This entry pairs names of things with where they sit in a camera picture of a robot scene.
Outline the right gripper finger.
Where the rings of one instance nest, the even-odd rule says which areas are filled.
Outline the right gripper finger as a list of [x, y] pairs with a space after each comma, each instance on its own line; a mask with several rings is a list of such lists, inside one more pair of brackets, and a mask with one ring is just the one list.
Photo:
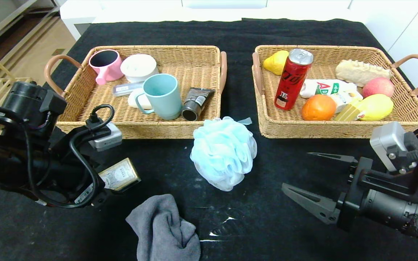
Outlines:
[[319, 152], [307, 152], [309, 155], [319, 156], [319, 157], [325, 157], [330, 159], [335, 159], [338, 161], [348, 162], [352, 165], [356, 165], [358, 163], [358, 160], [353, 156], [348, 155], [337, 155], [337, 154], [330, 154], [330, 153], [319, 153]]
[[330, 198], [282, 184], [282, 191], [291, 200], [307, 210], [325, 224], [336, 224], [340, 215], [338, 203]]

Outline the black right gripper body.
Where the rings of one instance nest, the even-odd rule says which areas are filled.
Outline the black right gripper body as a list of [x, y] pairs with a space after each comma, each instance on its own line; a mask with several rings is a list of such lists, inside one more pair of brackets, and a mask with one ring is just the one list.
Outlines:
[[355, 219], [364, 217], [399, 232], [407, 232], [410, 222], [405, 216], [405, 208], [408, 200], [401, 195], [405, 189], [397, 185], [389, 173], [373, 170], [372, 166], [372, 159], [359, 158], [349, 190], [341, 200], [337, 226], [349, 232]]

